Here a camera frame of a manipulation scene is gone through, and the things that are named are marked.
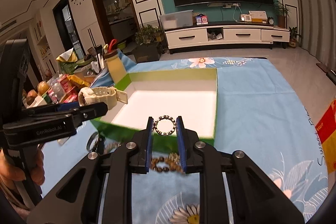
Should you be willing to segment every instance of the bottle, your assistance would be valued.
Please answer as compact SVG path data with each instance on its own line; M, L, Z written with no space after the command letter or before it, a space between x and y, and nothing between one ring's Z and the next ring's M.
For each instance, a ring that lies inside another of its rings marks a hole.
M57 100L61 101L61 99L63 98L63 96L66 94L65 91L64 91L64 89L63 89L63 87L62 87L62 85L59 82L55 81L53 83L53 85L51 86L51 88L53 89L53 91L54 91L54 93L55 93L55 95L57 97Z
M104 54L104 58L107 62L112 80L114 84L117 84L127 74L124 64L118 56L118 51L112 50L111 52Z

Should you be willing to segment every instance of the red package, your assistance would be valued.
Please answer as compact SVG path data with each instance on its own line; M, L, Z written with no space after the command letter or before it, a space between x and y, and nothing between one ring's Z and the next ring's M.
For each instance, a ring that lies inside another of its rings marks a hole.
M62 85L62 88L66 93L71 91L73 86L71 85L70 81L67 78L68 75L63 75L61 78L58 79L58 82Z

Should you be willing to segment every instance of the human hand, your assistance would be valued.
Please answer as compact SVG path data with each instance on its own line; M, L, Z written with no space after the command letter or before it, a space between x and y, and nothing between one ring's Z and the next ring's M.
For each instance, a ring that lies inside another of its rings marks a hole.
M41 186L45 180L43 169L44 155L40 149L37 149L36 153L36 167L30 172L31 179L39 186ZM0 153L0 177L4 184L11 190L16 191L14 181L22 181L26 179L25 172L19 167L11 165L5 158L3 150Z

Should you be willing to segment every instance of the yellow package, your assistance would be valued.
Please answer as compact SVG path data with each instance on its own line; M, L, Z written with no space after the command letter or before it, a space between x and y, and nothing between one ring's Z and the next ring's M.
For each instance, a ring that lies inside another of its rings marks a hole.
M78 88L90 87L90 83L87 81L82 80L76 75L68 75L68 80L72 85L75 85Z

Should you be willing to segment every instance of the alarm clock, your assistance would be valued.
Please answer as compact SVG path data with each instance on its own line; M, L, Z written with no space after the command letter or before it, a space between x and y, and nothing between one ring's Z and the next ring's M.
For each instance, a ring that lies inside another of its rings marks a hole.
M268 22L268 24L274 25L274 18L273 17L268 17L267 22Z

